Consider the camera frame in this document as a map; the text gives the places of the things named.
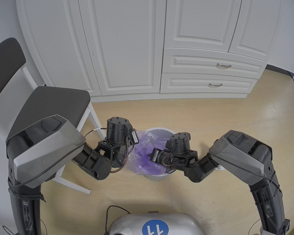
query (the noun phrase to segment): purple plastic bag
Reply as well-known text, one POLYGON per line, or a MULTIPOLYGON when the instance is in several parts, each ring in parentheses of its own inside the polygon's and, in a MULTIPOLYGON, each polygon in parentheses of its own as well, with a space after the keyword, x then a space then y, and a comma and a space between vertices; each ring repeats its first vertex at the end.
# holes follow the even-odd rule
POLYGON ((166 141, 148 131, 137 130, 140 143, 135 145, 129 154, 126 168, 136 174, 142 175, 161 175, 166 172, 166 167, 150 161, 147 155, 152 153, 153 148, 164 149, 166 141))

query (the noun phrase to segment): blue circular logo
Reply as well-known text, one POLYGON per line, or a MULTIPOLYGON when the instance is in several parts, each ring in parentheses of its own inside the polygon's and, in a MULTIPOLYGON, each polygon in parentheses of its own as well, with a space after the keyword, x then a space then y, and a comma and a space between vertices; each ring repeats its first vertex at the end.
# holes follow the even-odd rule
POLYGON ((143 225, 142 233, 143 235, 167 235, 168 226, 162 220, 149 220, 143 225))

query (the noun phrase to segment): metal handle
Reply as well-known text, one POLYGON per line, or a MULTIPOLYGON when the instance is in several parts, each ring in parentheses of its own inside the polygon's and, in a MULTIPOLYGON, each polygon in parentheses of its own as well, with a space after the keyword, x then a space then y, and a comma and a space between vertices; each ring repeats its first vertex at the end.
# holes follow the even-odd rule
POLYGON ((230 68, 232 67, 232 65, 223 65, 223 64, 220 64, 220 63, 217 63, 217 66, 220 66, 220 67, 224 67, 224 68, 230 68))
POLYGON ((213 85, 213 84, 209 83, 209 86, 222 86, 222 85, 223 85, 222 83, 219 85, 213 85))

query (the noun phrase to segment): wooden floor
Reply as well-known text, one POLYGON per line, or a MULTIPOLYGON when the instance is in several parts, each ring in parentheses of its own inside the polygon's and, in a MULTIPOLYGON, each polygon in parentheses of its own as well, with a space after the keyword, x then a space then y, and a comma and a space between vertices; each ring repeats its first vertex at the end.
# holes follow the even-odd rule
MULTIPOLYGON (((130 120, 137 130, 165 127, 191 134, 191 148, 203 157, 213 142, 228 130, 249 134, 273 148, 273 164, 283 191, 286 218, 294 221, 294 82, 289 76, 265 70, 246 99, 175 99, 94 103, 102 123, 112 116, 130 120)), ((93 126, 89 121, 85 134, 93 126)), ((96 133, 87 136, 95 147, 96 133)), ((49 181, 42 185, 46 203, 41 218, 48 234, 103 234, 106 209, 118 205, 131 213, 184 212, 193 215, 208 235, 248 233, 259 219, 248 185, 228 171, 215 171, 195 184, 175 172, 153 182, 127 169, 96 181, 74 163, 66 165, 63 177, 85 188, 91 195, 49 181)), ((112 208, 109 225, 125 214, 112 208)), ((258 233, 257 222, 250 234, 258 233)))

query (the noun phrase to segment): white wall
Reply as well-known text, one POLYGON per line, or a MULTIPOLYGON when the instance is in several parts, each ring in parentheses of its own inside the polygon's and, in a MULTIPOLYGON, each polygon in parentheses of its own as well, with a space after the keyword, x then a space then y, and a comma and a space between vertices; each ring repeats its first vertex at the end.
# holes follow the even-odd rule
POLYGON ((268 64, 294 73, 294 1, 285 0, 283 19, 268 64))
MULTIPOLYGON (((26 66, 37 85, 44 85, 24 40, 17 16, 16 1, 0 0, 0 42, 10 37, 16 38, 20 43, 26 57, 26 66)), ((6 158, 5 139, 16 116, 32 91, 23 74, 18 71, 0 93, 0 234, 6 234, 2 225, 6 225, 14 233, 17 232, 8 193, 8 160, 6 158)))

